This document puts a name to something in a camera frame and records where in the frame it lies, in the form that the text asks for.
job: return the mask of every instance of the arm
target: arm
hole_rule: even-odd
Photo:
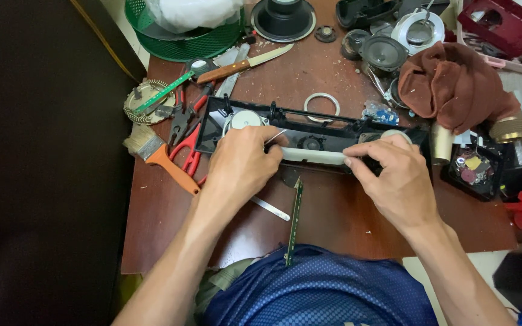
[[[221,232],[277,172],[281,148],[263,152],[275,127],[232,129],[209,164],[207,185],[192,200],[185,222],[113,325],[183,325]],[[286,142],[284,136],[276,138]]]
[[[401,135],[344,150],[354,175],[378,210],[402,233],[428,273],[452,326],[511,326],[515,322],[441,219],[426,161]],[[369,155],[384,169],[376,177],[355,158]]]

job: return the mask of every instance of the metal ring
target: metal ring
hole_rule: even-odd
[[[303,105],[303,111],[308,112],[308,103],[310,100],[316,98],[316,97],[325,97],[326,99],[329,99],[331,102],[335,105],[335,115],[339,115],[339,102],[335,99],[335,97],[331,96],[328,93],[315,93],[309,95],[309,97],[305,100],[305,104]],[[313,122],[323,123],[323,122],[332,122],[331,119],[318,119],[314,117],[308,116],[308,119]]]

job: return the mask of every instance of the kitchen knife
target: kitchen knife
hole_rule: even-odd
[[[252,57],[250,59],[243,60],[242,62],[230,64],[228,66],[224,66],[222,68],[206,72],[198,78],[197,84],[203,84],[206,82],[214,81],[219,78],[223,78],[223,77],[232,75],[236,72],[243,71],[247,68],[255,67],[258,64],[275,59],[276,57],[282,55],[283,53],[286,53],[287,51],[291,50],[291,48],[293,48],[293,46],[294,46],[293,44],[289,44],[282,48],[275,49],[273,51],[264,53],[260,56]]]

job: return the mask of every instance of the brown towel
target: brown towel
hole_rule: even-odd
[[[499,75],[471,48],[438,42],[404,63],[400,99],[423,118],[436,118],[456,135],[484,120],[497,121],[521,106]]]

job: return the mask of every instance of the person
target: person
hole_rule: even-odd
[[[437,325],[423,286],[393,260],[357,260],[296,245],[293,266],[285,267],[282,248],[246,261],[237,274],[223,269],[217,281],[201,281],[225,226],[277,172],[285,136],[264,152],[277,133],[273,126],[248,126],[221,139],[183,226],[113,325],[185,325],[193,310],[202,325]],[[441,220],[419,148],[392,135],[343,153],[366,194],[421,260],[449,324],[514,325]],[[358,159],[365,155],[381,163],[379,177]],[[195,303],[195,294],[202,301],[210,290],[204,308]]]

